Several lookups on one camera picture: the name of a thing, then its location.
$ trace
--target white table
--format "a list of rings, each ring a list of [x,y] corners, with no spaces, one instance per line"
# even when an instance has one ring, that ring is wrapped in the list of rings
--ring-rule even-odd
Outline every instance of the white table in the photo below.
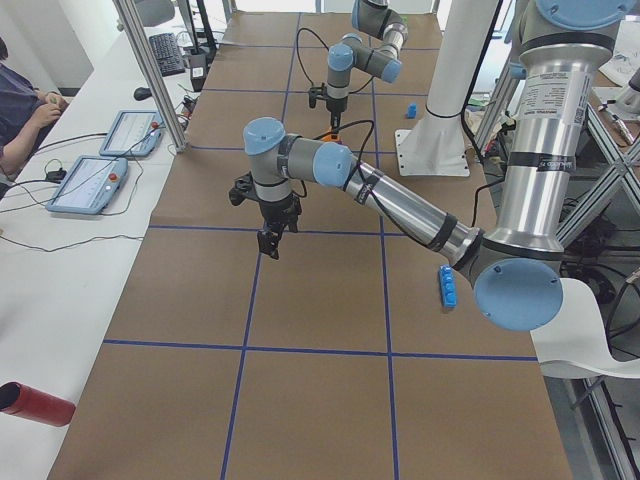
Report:
[[[179,83],[190,88],[188,73],[165,77],[173,105],[178,105],[185,93]],[[107,132],[119,110],[155,110],[152,99],[133,99],[133,91],[140,86],[146,82],[122,34],[43,145]],[[97,155],[102,141],[98,137],[37,154],[18,181],[43,179],[44,167],[53,158],[68,170],[78,156]],[[54,215],[42,206],[5,212],[33,203],[17,187],[0,202],[3,235],[48,249],[95,236],[144,236],[173,161],[175,150],[170,144],[165,132],[154,152],[140,161],[144,173],[126,213],[113,217]],[[57,162],[49,166],[57,168]],[[105,212],[126,207],[139,171],[131,162],[127,180]],[[45,183],[27,188],[39,201],[54,192],[54,187]],[[140,241],[117,239],[43,253],[0,240],[4,274],[0,289],[0,384],[18,381],[77,403],[139,247]],[[0,415],[0,478],[46,478],[66,431],[66,427]]]

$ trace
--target computer mouse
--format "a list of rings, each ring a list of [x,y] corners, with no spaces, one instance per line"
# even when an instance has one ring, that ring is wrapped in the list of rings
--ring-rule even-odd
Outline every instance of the computer mouse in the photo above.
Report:
[[[149,98],[150,96],[151,90],[147,87],[138,87],[136,88],[135,92],[133,92],[133,98],[138,101]]]

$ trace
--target small blue cube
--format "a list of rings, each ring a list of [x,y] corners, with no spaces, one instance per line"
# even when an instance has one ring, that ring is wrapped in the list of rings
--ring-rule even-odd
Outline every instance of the small blue cube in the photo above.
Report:
[[[407,108],[407,114],[405,115],[407,118],[416,118],[416,114],[418,113],[418,105],[415,103],[410,103],[409,108]]]
[[[446,308],[454,308],[458,305],[458,292],[456,291],[453,269],[449,265],[442,265],[438,270],[438,278],[442,305]]]

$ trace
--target red can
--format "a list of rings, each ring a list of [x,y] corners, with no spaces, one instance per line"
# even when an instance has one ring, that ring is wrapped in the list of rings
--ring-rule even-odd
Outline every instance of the red can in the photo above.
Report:
[[[0,412],[27,418],[54,427],[67,425],[76,406],[18,382],[0,387]]]

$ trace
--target black connector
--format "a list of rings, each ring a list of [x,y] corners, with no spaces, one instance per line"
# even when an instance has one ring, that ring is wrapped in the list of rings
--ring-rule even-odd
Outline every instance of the black connector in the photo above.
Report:
[[[64,170],[62,167],[60,167],[58,170],[53,170],[51,172],[47,172],[47,174],[44,177],[44,179],[47,182],[60,183],[60,182],[62,182],[62,180],[64,180],[64,177],[66,177],[66,175],[67,175],[67,171]]]

